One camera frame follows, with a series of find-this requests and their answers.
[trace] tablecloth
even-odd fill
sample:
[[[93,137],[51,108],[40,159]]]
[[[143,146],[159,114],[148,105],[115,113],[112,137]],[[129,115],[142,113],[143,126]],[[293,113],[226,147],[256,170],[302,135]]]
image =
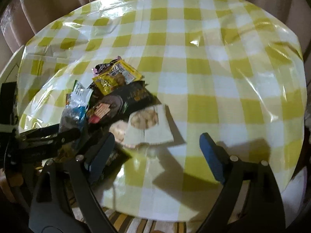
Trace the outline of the tablecloth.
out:
[[[65,95],[117,55],[167,104],[175,141],[130,152],[95,193],[103,206],[166,221],[204,217],[221,186],[199,148],[208,132],[229,154],[268,160],[282,191],[303,141],[300,45],[283,23],[243,0],[97,0],[26,45],[19,131],[58,123]]]

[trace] round table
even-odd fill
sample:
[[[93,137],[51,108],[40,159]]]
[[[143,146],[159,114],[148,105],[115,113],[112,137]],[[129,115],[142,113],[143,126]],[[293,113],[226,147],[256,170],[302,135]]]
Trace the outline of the round table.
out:
[[[282,191],[297,163],[306,85],[300,45],[283,23],[243,0],[97,0],[26,45],[19,131],[58,123],[65,96],[116,56],[167,104],[175,141],[132,158],[94,192],[103,206],[155,220],[205,217],[221,186],[199,148],[208,132],[229,154],[268,160]]]

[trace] checkered tablecloth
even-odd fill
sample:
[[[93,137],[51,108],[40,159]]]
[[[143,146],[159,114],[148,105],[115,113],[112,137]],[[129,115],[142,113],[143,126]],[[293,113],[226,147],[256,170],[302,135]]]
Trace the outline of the checkered tablecloth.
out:
[[[303,141],[306,85],[298,39],[283,23],[243,0],[91,2],[27,43],[19,130],[58,123],[75,79],[88,86],[91,68],[117,55],[169,106],[179,137],[132,152],[95,190],[102,205],[156,220],[206,216],[221,187],[199,148],[203,132],[229,154],[268,160],[285,188]]]

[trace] nut picture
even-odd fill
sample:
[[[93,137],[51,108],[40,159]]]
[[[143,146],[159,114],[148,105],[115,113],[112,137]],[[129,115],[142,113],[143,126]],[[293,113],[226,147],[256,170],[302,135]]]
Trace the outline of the nut picture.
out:
[[[131,118],[131,126],[139,130],[146,130],[157,124],[159,124],[159,117],[154,108],[140,110]]]

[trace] yellow and white tablecloth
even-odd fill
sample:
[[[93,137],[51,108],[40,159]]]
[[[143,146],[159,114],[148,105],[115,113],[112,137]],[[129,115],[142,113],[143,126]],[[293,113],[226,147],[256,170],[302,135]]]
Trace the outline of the yellow and white tablecloth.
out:
[[[169,106],[175,143],[132,152],[95,193],[103,206],[155,220],[204,217],[220,185],[199,148],[208,132],[229,154],[266,159],[281,191],[303,141],[300,45],[283,23],[243,0],[97,0],[26,45],[18,76],[19,131],[58,123],[65,95],[117,55]]]

